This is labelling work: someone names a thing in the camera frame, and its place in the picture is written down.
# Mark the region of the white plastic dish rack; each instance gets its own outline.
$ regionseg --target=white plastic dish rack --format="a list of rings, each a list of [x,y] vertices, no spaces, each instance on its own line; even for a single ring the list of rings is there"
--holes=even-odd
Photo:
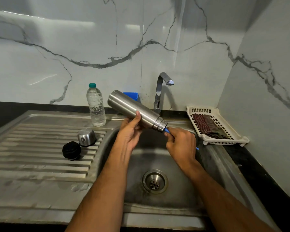
[[[240,143],[240,146],[244,146],[249,143],[249,139],[245,136],[240,136],[225,119],[220,115],[219,109],[215,107],[196,107],[196,106],[187,106],[187,114],[193,124],[195,131],[198,136],[203,139],[203,144],[207,145],[215,144],[215,145],[234,145],[236,143]],[[224,132],[228,135],[228,139],[216,139],[211,138],[205,134],[201,133],[201,130],[198,127],[197,122],[193,118],[193,114],[203,114],[209,115],[211,119],[215,122],[215,124],[224,130]]]

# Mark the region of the chrome faucet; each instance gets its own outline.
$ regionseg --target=chrome faucet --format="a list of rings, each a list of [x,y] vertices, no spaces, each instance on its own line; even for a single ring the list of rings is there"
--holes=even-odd
[[[174,81],[165,73],[160,73],[158,80],[157,80],[157,88],[156,88],[156,97],[154,102],[154,112],[160,114],[160,97],[161,97],[161,89],[163,81],[166,82],[166,85],[174,85]]]

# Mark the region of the person's left hand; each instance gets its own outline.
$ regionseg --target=person's left hand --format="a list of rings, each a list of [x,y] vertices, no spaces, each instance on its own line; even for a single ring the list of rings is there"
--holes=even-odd
[[[129,118],[125,118],[122,122],[117,138],[119,142],[127,143],[127,151],[131,153],[138,144],[140,135],[142,133],[142,127],[139,126],[141,120],[141,114],[136,111],[135,118],[130,121]]]

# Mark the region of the blue plastic container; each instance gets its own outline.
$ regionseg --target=blue plastic container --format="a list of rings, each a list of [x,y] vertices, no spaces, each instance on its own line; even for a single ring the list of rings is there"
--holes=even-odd
[[[124,92],[125,95],[128,97],[132,98],[133,100],[139,102],[139,94],[138,93],[133,93],[133,92]]]

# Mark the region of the dish cloth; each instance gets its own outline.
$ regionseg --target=dish cloth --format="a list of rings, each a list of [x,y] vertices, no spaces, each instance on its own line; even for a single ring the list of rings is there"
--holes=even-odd
[[[209,115],[193,114],[193,118],[197,122],[202,134],[211,138],[228,139],[228,135],[223,129],[217,127]]]

